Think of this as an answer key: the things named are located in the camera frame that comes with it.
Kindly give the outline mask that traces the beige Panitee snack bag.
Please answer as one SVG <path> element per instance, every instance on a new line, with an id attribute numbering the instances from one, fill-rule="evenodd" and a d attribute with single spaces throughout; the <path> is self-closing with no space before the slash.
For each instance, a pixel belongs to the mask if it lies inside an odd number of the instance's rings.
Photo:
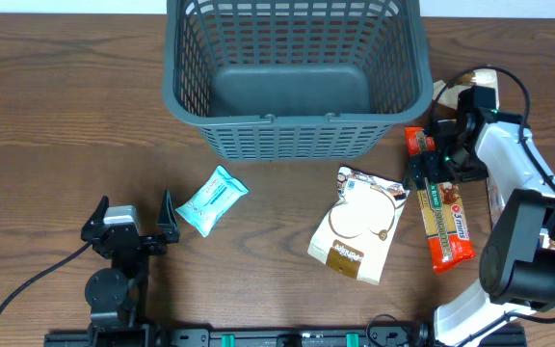
<path id="1" fill-rule="evenodd" d="M 307 253 L 345 277 L 377 285 L 410 191 L 348 167 L 338 170 L 336 187 L 338 201 L 312 235 Z"/>

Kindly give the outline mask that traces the orange spaghetti package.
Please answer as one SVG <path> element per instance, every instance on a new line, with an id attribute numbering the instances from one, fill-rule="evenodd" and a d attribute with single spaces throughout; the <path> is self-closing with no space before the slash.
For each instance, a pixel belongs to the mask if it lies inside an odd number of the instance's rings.
<path id="1" fill-rule="evenodd" d="M 445 273 L 476 255 L 460 187 L 439 180 L 439 170 L 432 166 L 437 159 L 436 144 L 423 128 L 408 126 L 405 137 L 409 162 L 404 183 L 416 191 L 433 269 L 437 274 Z"/>

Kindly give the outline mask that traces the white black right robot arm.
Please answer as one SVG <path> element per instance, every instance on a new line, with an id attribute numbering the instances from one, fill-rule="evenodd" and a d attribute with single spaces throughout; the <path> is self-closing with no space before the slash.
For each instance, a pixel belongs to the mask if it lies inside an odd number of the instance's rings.
<path id="1" fill-rule="evenodd" d="M 555 324 L 555 175 L 532 140 L 525 114 L 497 109 L 492 88 L 460 92 L 455 121 L 434 120 L 416 142 L 404 183 L 429 193 L 440 183 L 486 179 L 502 210 L 481 252 L 479 278 L 438 307 L 422 340 L 480 346 L 514 319 Z"/>

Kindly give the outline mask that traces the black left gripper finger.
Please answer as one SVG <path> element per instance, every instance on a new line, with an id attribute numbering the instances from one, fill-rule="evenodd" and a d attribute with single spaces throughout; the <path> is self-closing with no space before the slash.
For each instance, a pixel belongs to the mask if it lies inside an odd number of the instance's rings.
<path id="1" fill-rule="evenodd" d="M 166 189 L 163 194 L 160 211 L 157 218 L 157 225 L 164 235 L 179 235 L 180 230 L 175 219 L 172 206 L 171 192 Z"/>
<path id="2" fill-rule="evenodd" d="M 103 219 L 108 208 L 109 199 L 107 196 L 103 196 L 91 217 L 83 225 L 83 232 L 95 233 L 97 230 L 100 230 L 103 226 Z"/>

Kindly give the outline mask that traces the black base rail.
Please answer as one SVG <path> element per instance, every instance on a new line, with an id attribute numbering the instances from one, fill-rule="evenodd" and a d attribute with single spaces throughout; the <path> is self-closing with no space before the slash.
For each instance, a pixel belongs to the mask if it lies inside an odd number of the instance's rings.
<path id="1" fill-rule="evenodd" d="M 370 329 L 303 331 L 210 331 L 178 329 L 155 333 L 150 329 L 136 332 L 53 333 L 44 336 L 46 347 L 60 346 L 159 346 L 159 347 L 371 347 L 437 346 L 423 331 L 400 328 L 395 324 Z"/>

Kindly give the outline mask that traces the teal wet wipes pack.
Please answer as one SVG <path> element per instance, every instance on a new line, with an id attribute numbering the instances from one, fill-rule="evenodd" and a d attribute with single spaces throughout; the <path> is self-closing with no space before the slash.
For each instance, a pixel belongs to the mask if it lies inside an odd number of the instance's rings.
<path id="1" fill-rule="evenodd" d="M 218 166 L 207 182 L 176 212 L 198 232 L 207 237 L 219 219 L 249 189 L 233 177 L 223 166 Z"/>

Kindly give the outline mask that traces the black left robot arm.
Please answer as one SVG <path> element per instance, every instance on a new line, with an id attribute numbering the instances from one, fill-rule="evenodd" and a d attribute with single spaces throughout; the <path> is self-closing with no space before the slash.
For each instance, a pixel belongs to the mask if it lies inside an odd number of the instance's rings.
<path id="1" fill-rule="evenodd" d="M 104 196 L 81 229 L 81 239 L 109 260 L 85 286 L 91 307 L 91 346 L 167 346 L 168 332 L 145 315 L 149 259 L 164 255 L 179 241 L 172 197 L 165 191 L 157 218 L 160 232 L 140 234 L 140 219 L 132 205 L 112 206 Z"/>

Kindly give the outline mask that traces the grey plastic basket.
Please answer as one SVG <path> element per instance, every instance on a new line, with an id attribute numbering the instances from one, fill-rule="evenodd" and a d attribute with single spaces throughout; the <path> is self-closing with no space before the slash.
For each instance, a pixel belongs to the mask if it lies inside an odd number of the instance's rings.
<path id="1" fill-rule="evenodd" d="M 356 158 L 422 116 L 416 0 L 170 0 L 163 100 L 227 160 Z"/>

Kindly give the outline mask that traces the Kleenex tissue multipack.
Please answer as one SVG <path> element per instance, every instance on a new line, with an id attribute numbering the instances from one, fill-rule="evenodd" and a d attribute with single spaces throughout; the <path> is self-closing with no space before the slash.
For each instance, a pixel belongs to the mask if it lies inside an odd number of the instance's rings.
<path id="1" fill-rule="evenodd" d="M 489 214 L 491 221 L 491 228 L 495 228 L 501 213 L 503 212 L 506 203 L 503 201 L 498 186 L 493 182 L 493 179 L 488 177 L 486 181 L 487 194 L 489 202 Z M 555 240 L 549 237 L 548 230 L 542 228 L 538 242 L 539 248 L 555 251 Z"/>

